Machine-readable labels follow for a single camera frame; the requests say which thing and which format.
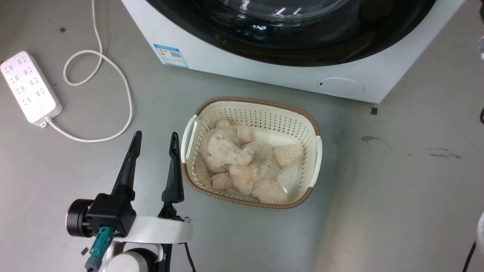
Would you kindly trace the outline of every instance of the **black cable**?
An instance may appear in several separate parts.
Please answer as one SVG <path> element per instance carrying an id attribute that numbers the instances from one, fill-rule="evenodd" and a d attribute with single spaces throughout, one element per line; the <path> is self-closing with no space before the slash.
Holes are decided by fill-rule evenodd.
<path id="1" fill-rule="evenodd" d="M 481 20 L 484 22 L 484 1 L 482 1 L 481 9 L 479 10 L 479 14 L 481 15 Z"/>
<path id="2" fill-rule="evenodd" d="M 479 115 L 479 119 L 481 120 L 482 123 L 484 123 L 484 108 L 481 111 L 481 114 Z"/>
<path id="3" fill-rule="evenodd" d="M 192 267 L 192 271 L 196 272 L 195 270 L 195 264 L 193 264 L 192 256 L 190 255 L 190 250 L 188 249 L 188 244 L 183 243 L 185 245 L 185 250 L 186 250 L 186 256 L 188 257 L 188 262 L 190 263 L 190 266 Z"/>
<path id="4" fill-rule="evenodd" d="M 472 254 L 474 254 L 474 250 L 476 249 L 476 241 L 472 244 L 472 247 L 470 248 L 469 255 L 467 255 L 466 263 L 464 264 L 464 268 L 462 269 L 462 272 L 467 271 L 467 267 L 469 266 L 470 263 L 470 258 L 472 257 Z"/>

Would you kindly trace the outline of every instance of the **power strip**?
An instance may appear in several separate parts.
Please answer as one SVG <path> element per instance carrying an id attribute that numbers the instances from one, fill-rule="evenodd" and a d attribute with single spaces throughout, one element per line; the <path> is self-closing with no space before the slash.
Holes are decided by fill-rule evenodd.
<path id="1" fill-rule="evenodd" d="M 126 87 L 126 94 L 128 95 L 129 106 L 128 121 L 126 122 L 124 127 L 116 134 L 101 139 L 82 139 L 73 136 L 59 128 L 53 122 L 52 118 L 56 117 L 59 113 L 61 113 L 62 106 L 57 100 L 57 97 L 52 91 L 52 88 L 47 84 L 47 80 L 40 71 L 39 66 L 37 65 L 33 57 L 27 52 L 22 51 L 0 65 L 0 71 L 3 74 L 3 77 L 7 81 L 8 86 L 12 90 L 12 93 L 17 100 L 17 103 L 20 105 L 20 108 L 22 109 L 25 117 L 30 123 L 36 126 L 40 126 L 42 128 L 50 125 L 52 128 L 54 128 L 67 138 L 82 143 L 100 143 L 112 140 L 123 134 L 124 131 L 128 129 L 129 125 L 131 124 L 131 119 L 133 118 L 133 100 L 131 99 L 131 91 L 129 90 L 128 80 L 124 76 L 124 73 L 121 71 L 121 69 L 112 60 L 110 60 L 103 54 L 103 45 L 101 43 L 101 38 L 99 37 L 99 32 L 97 31 L 96 26 L 94 0 L 91 1 L 91 8 L 92 25 L 94 26 L 94 33 L 96 34 L 97 42 L 99 44 L 99 52 L 86 49 L 73 54 L 65 63 L 62 75 L 67 85 L 75 87 L 88 82 L 97 73 L 103 60 L 113 66 L 114 70 L 116 70 L 116 72 L 120 74 L 124 86 Z M 67 67 L 75 57 L 82 54 L 97 55 L 99 57 L 99 60 L 94 71 L 86 79 L 81 82 L 74 83 L 67 78 Z"/>
<path id="2" fill-rule="evenodd" d="M 61 113 L 61 104 L 34 58 L 27 52 L 22 51 L 9 58 L 0 64 L 0 69 L 27 121 L 44 128 L 46 120 Z"/>

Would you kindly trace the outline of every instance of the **small black square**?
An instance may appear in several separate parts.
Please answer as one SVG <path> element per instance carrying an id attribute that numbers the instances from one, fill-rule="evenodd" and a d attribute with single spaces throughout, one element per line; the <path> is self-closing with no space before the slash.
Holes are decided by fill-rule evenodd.
<path id="1" fill-rule="evenodd" d="M 84 256 L 87 252 L 89 251 L 89 248 L 85 247 L 82 251 L 81 251 L 81 255 Z"/>

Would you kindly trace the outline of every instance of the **power cord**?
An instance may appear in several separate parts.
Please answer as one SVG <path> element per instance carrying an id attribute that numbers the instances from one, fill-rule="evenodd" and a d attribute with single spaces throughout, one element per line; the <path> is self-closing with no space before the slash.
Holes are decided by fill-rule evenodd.
<path id="1" fill-rule="evenodd" d="M 472 254 L 474 254 L 474 250 L 476 249 L 476 242 L 472 244 L 472 247 L 470 248 L 469 254 L 467 255 L 466 263 L 464 264 L 464 268 L 462 269 L 462 272 L 467 271 L 467 267 L 469 266 L 470 263 L 470 258 L 472 257 Z"/>
<path id="2" fill-rule="evenodd" d="M 188 257 L 188 262 L 190 263 L 190 266 L 192 267 L 192 271 L 197 272 L 195 270 L 195 264 L 193 264 L 192 256 L 190 255 L 190 250 L 188 249 L 188 244 L 185 243 L 185 242 L 183 244 L 185 245 L 186 256 Z"/>
<path id="3" fill-rule="evenodd" d="M 126 86 L 126 92 L 128 94 L 128 104 L 129 104 L 129 117 L 128 117 L 128 122 L 126 122 L 126 124 L 124 125 L 124 127 L 118 132 L 116 133 L 115 135 L 113 136 L 110 136 L 110 137 L 106 137 L 106 138 L 102 138 L 102 139 L 93 139 L 93 140 L 88 140 L 88 139 L 81 139 L 81 138 L 78 138 L 78 137 L 75 137 L 75 136 L 72 136 L 71 134 L 63 131 L 61 128 L 59 128 L 56 124 L 54 124 L 54 122 L 52 121 L 52 119 L 50 118 L 46 118 L 46 122 L 51 125 L 55 130 L 57 130 L 58 132 L 60 132 L 62 135 L 74 140 L 74 141 L 78 141 L 78 142 L 83 142 L 83 143 L 100 143 L 100 142 L 105 142 L 105 141 L 109 141 L 109 140 L 112 140 L 116 137 L 118 137 L 119 135 L 123 134 L 124 131 L 126 131 L 126 129 L 129 127 L 130 123 L 131 123 L 131 119 L 133 118 L 133 101 L 131 99 L 131 91 L 129 90 L 129 85 L 128 85 L 128 80 L 126 80 L 126 77 L 124 76 L 123 72 L 121 71 L 121 69 L 116 65 L 114 64 L 114 62 L 112 60 L 110 60 L 108 57 L 106 57 L 104 54 L 103 54 L 103 45 L 101 43 L 101 38 L 99 37 L 99 32 L 97 31 L 97 26 L 96 26 L 96 14 L 95 14 L 95 9 L 94 9 L 94 0 L 92 0 L 91 2 L 91 5 L 92 5 L 92 24 L 94 26 L 94 32 L 96 33 L 96 38 L 97 38 L 97 42 L 99 44 L 99 52 L 97 51 L 94 51 L 94 50 L 90 50 L 90 49 L 87 49 L 87 50 L 81 50 L 75 54 L 73 54 L 65 63 L 64 65 L 64 71 L 62 72 L 63 76 L 64 76 L 64 80 L 65 82 L 70 85 L 70 86 L 79 86 L 79 85 L 82 85 L 86 82 L 88 82 L 96 73 L 97 71 L 99 70 L 99 67 L 101 66 L 101 62 L 103 61 L 103 59 L 105 61 L 107 61 L 107 63 L 111 64 L 114 69 L 120 74 L 121 78 L 123 79 L 123 82 L 124 82 L 124 85 Z M 91 54 L 94 54 L 94 55 L 98 55 L 99 56 L 99 60 L 97 62 L 97 65 L 96 65 L 96 68 L 94 69 L 94 71 L 86 78 L 84 79 L 83 81 L 81 82 L 77 82 L 77 83 L 74 83 L 74 82 L 71 82 L 68 78 L 67 78 L 67 74 L 66 74 L 66 71 L 67 71 L 67 66 L 69 66 L 69 64 L 71 63 L 71 61 L 81 55 L 81 54 L 87 54 L 87 53 L 91 53 Z"/>
<path id="4" fill-rule="evenodd" d="M 481 114 L 479 114 L 479 120 L 484 123 L 484 108 L 482 109 Z"/>

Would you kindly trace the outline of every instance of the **brown basket rim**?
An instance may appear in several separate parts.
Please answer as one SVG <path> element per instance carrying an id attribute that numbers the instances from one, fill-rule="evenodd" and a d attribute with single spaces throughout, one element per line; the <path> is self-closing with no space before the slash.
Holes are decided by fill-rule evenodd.
<path id="1" fill-rule="evenodd" d="M 287 106 L 281 103 L 276 103 L 276 102 L 271 102 L 271 101 L 266 101 L 266 100 L 260 100 L 260 99 L 254 99 L 254 98 L 246 98 L 246 97 L 233 97 L 233 96 L 219 96 L 219 97 L 214 97 L 210 100 L 205 101 L 198 109 L 195 111 L 195 115 L 200 115 L 203 109 L 205 109 L 208 105 L 216 103 L 216 102 L 221 102 L 221 101 L 229 101 L 229 102 L 244 102 L 244 103 L 253 103 L 253 104 L 260 104 L 260 105 L 265 105 L 265 106 L 273 106 L 285 110 L 290 110 L 295 113 L 301 114 L 304 117 L 306 117 L 311 124 L 314 127 L 314 131 L 316 132 L 316 136 L 320 136 L 320 131 L 319 131 L 319 126 L 318 123 L 314 120 L 314 118 L 307 113 L 306 111 L 292 107 L 292 106 Z M 205 190 L 203 188 L 200 188 L 198 185 L 196 185 L 188 175 L 188 169 L 186 164 L 182 164 L 181 166 L 181 171 L 183 173 L 183 176 L 185 177 L 188 185 L 194 189 L 195 191 L 204 194 L 206 196 L 211 196 L 216 199 L 236 203 L 236 204 L 242 204 L 245 206 L 252 206 L 252 207 L 258 207 L 258 208 L 266 208 L 266 209 L 277 209 L 277 210 L 287 210 L 294 208 L 296 206 L 301 205 L 306 199 L 309 197 L 309 195 L 313 191 L 313 187 L 308 187 L 304 195 L 296 200 L 295 202 L 289 203 L 289 204 L 268 204 L 268 203 L 261 203 L 261 202 L 254 202 L 254 201 L 248 201 L 248 200 L 241 200 L 241 199 L 236 199 L 233 197 L 229 196 L 222 196 L 213 192 L 210 192 L 208 190 Z"/>

